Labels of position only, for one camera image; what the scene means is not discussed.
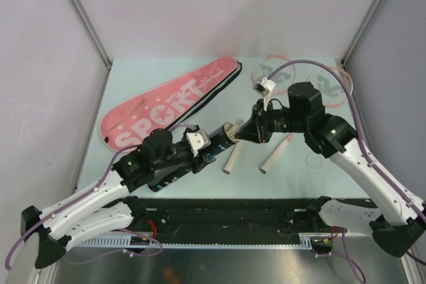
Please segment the black shuttlecock tube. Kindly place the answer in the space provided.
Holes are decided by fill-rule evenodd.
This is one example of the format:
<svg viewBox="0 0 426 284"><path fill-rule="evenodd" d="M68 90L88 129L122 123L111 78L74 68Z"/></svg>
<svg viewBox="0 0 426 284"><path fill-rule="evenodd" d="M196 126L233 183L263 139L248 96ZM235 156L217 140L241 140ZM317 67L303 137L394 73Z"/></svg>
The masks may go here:
<svg viewBox="0 0 426 284"><path fill-rule="evenodd" d="M149 182L148 188L153 192L159 192L184 175L190 172L196 174L203 170L216 160L219 153L235 145L235 134L241 123L241 121L237 121L235 124L226 122L209 135L206 135L206 132L199 127L186 130L182 142L185 141L184 145L189 145L188 149L192 158L188 161L179 160L179 163L170 170L163 169L164 173L161 174L161 177Z"/></svg>

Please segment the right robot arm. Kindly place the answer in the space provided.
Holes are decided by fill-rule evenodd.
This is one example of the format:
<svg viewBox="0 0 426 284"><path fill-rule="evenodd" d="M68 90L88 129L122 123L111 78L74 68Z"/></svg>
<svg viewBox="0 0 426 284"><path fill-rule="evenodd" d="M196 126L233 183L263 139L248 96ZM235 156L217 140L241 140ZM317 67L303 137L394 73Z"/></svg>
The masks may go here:
<svg viewBox="0 0 426 284"><path fill-rule="evenodd" d="M344 118L326 113L321 93L309 82L288 89L290 105L275 109L271 96L275 84L263 79L253 89L261 99L237 139L269 142L275 132L302 133L308 147L341 168L375 204L366 208L322 196L307 215L308 226L323 231L342 227L373 238L386 253L402 257L425 232L425 201L405 188L367 149Z"/></svg>

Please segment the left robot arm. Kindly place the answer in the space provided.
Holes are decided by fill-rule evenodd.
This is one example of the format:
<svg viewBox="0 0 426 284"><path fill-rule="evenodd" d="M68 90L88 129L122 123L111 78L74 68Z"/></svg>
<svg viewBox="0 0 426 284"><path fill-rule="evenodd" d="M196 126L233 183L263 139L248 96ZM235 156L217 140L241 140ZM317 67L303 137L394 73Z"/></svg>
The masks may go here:
<svg viewBox="0 0 426 284"><path fill-rule="evenodd" d="M210 134L198 126L187 128L178 142L169 130L156 129L141 144L126 148L122 158L113 157L103 176L91 185L55 205L27 207L21 213L21 235L24 240L39 238L35 268L56 263L92 237L116 229L142 229L147 214L133 191L166 168L173 170L154 185L154 191L189 172L196 174L233 144L223 127Z"/></svg>

